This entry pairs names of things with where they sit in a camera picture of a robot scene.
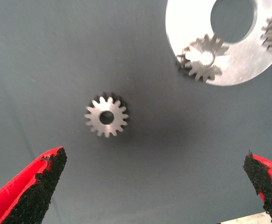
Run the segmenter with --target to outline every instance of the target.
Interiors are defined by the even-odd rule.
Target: gear center hole
[[[245,39],[257,21],[255,0],[217,0],[211,12],[213,31],[227,43]]]
[[[100,114],[100,122],[104,125],[110,125],[114,120],[114,114],[111,111],[104,111]]]
[[[205,51],[200,56],[200,63],[204,66],[211,66],[214,62],[214,54],[210,51]]]

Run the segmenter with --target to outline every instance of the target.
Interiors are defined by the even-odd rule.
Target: metal disc
[[[251,0],[255,16],[247,35],[229,46],[230,59],[221,65],[222,75],[208,84],[228,86],[244,83],[265,71],[272,64],[272,52],[262,44],[262,29],[272,17],[272,0]],[[175,56],[197,38],[205,34],[213,36],[211,12],[216,0],[168,0],[166,10],[166,32]]]

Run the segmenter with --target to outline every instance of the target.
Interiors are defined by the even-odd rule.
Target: gray background
[[[241,39],[250,8],[219,2],[214,29]],[[0,0],[0,187],[50,148],[68,154],[44,224],[211,224],[263,211],[242,165],[249,150],[272,160],[272,66],[237,86],[194,82],[175,65],[165,9]],[[85,126],[103,91],[129,106],[117,138]]]

